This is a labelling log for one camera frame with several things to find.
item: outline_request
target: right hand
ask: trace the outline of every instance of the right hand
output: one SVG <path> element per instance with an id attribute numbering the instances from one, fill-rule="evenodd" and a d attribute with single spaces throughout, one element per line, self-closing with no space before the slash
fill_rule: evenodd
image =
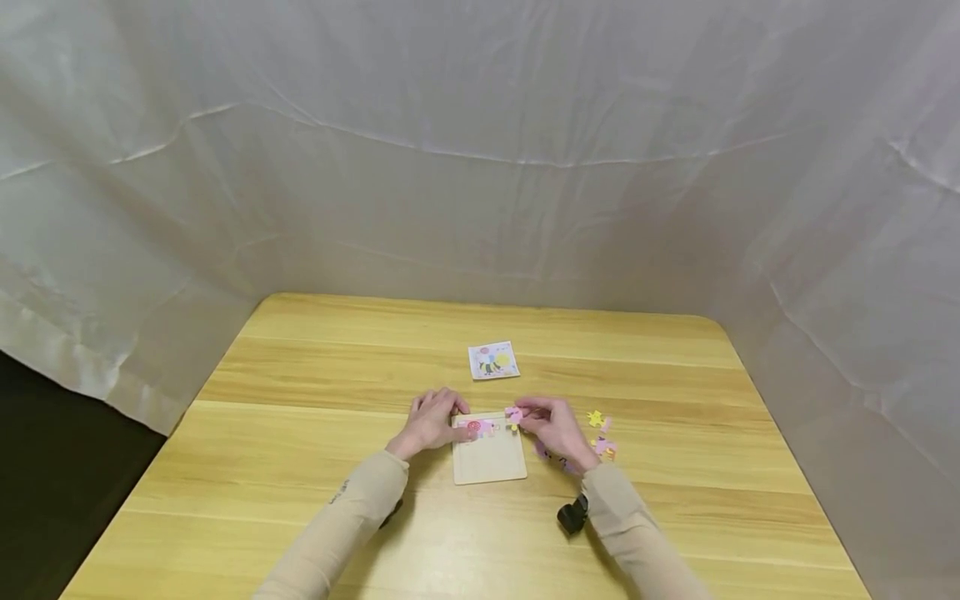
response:
<path id="1" fill-rule="evenodd" d="M 548 450 L 566 458 L 581 474 L 600 464 L 576 415 L 563 398 L 530 396 L 516 401 L 523 411 L 520 427 L 534 434 Z"/>

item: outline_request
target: sleeve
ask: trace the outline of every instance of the sleeve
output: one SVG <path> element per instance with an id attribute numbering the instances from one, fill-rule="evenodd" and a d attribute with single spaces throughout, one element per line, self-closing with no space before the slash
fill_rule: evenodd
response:
<path id="1" fill-rule="evenodd" d="M 274 566 L 254 600 L 323 600 L 353 553 L 390 516 L 410 466 L 381 450 L 353 470 Z"/>
<path id="2" fill-rule="evenodd" d="M 587 471 L 583 493 L 590 523 L 600 541 L 644 600 L 710 598 L 620 469 L 605 463 Z"/>

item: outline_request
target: wood grain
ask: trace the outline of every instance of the wood grain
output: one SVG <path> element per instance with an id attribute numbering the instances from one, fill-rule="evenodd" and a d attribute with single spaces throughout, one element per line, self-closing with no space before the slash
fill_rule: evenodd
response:
<path id="1" fill-rule="evenodd" d="M 523 376 L 472 381 L 467 346 L 500 340 Z M 410 398 L 443 385 L 474 412 L 540 394 L 612 415 L 617 464 L 718 598 L 868 597 L 717 324 L 295 294 L 251 316 L 63 597 L 250 596 Z M 518 481 L 456 487 L 449 449 L 418 457 L 334 597 L 625 597 L 598 541 L 556 525 L 577 482 L 523 443 Z"/>

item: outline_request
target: person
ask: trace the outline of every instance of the person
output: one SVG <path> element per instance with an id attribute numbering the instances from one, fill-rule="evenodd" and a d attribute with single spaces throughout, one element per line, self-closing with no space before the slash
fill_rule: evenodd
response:
<path id="1" fill-rule="evenodd" d="M 523 413 L 520 427 L 565 457 L 582 476 L 588 519 L 644 600 L 709 598 L 634 486 L 614 464 L 601 463 L 565 400 L 525 397 L 516 407 Z M 452 415 L 469 411 L 463 397 L 447 388 L 414 398 L 400 432 L 353 470 L 280 558 L 254 600 L 326 598 L 350 556 L 395 510 L 407 484 L 409 461 L 425 449 L 475 439 L 475 432 L 450 425 Z"/>

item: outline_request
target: black clip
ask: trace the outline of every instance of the black clip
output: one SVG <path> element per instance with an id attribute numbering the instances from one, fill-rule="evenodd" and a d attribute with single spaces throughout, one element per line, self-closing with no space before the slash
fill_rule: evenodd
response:
<path id="1" fill-rule="evenodd" d="M 587 497 L 583 494 L 570 504 L 564 504 L 557 511 L 557 520 L 568 536 L 579 533 L 587 524 Z"/>

